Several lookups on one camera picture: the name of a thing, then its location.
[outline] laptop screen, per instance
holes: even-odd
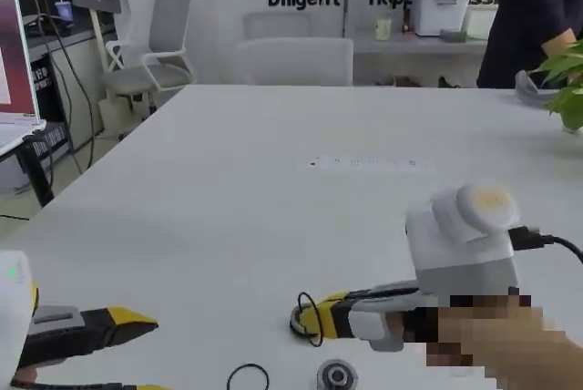
[[[18,0],[0,0],[0,122],[38,119]]]

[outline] laptop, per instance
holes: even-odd
[[[0,0],[0,155],[46,123],[40,118],[18,0]]]

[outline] white floor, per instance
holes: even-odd
[[[94,155],[95,162],[103,158],[106,153],[116,146],[116,144],[116,141],[96,139]],[[88,158],[89,146],[85,146],[77,153],[77,160],[83,169],[87,167]],[[67,155],[65,158],[58,161],[55,165],[55,180],[53,183],[53,192],[55,195],[58,195],[59,192],[70,185],[78,176],[79,173],[77,167],[70,155]],[[40,209],[35,193],[32,190],[27,190],[26,192],[15,196],[2,196],[0,198],[0,216],[9,215],[30,219],[34,217]],[[25,227],[26,223],[27,221],[0,217],[0,240],[9,236],[11,233],[18,230],[18,228]]]

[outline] desk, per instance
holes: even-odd
[[[106,41],[115,38],[114,26],[103,27],[104,39]],[[71,120],[71,138],[75,149],[79,149],[91,139],[91,120],[89,118],[89,111],[87,108],[87,101],[83,95],[81,88],[73,77],[73,73],[66,61],[65,53],[61,49],[56,36],[47,36],[48,47],[53,53],[53,59],[58,67],[63,71],[66,87],[69,91],[71,101],[73,102],[73,115]],[[100,99],[106,96],[105,89],[101,83],[101,62],[99,60],[99,53],[96,47],[95,33],[91,28],[88,20],[79,20],[76,22],[71,34],[62,37],[63,44],[71,57],[71,61],[75,70],[85,88],[89,99],[93,106],[93,121],[95,131],[99,132],[103,128],[103,123],[99,115],[97,103]],[[31,62],[38,60],[46,54],[46,46],[42,37],[29,37],[28,53]],[[60,91],[60,96],[63,100],[63,108],[68,115],[68,102],[66,99],[65,86],[63,79],[56,73],[56,82]]]
[[[307,167],[320,155],[404,159],[419,172]],[[469,178],[513,191],[526,224],[583,243],[583,141],[558,118],[475,89],[190,86],[36,215],[3,248],[26,251],[41,303],[122,304],[159,319],[131,344],[49,367],[39,382],[221,389],[256,362],[273,390],[313,390],[321,363],[359,388],[489,389],[408,348],[295,342],[297,293],[411,279],[404,212]],[[583,267],[568,251],[517,255],[525,291],[578,342]],[[233,390],[261,390],[243,372]]]

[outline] person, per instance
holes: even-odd
[[[504,390],[580,389],[583,348],[546,323],[541,309],[520,306],[518,296],[437,311],[439,343],[427,345],[427,365],[483,366]],[[402,331],[400,314],[386,320]]]
[[[15,380],[22,381],[23,383],[34,383],[36,381],[36,375],[35,368],[20,369],[15,373]]]
[[[477,86],[513,89],[519,71],[562,54],[577,37],[583,37],[583,0],[499,0]],[[538,87],[557,87],[544,82],[544,73],[531,77]]]

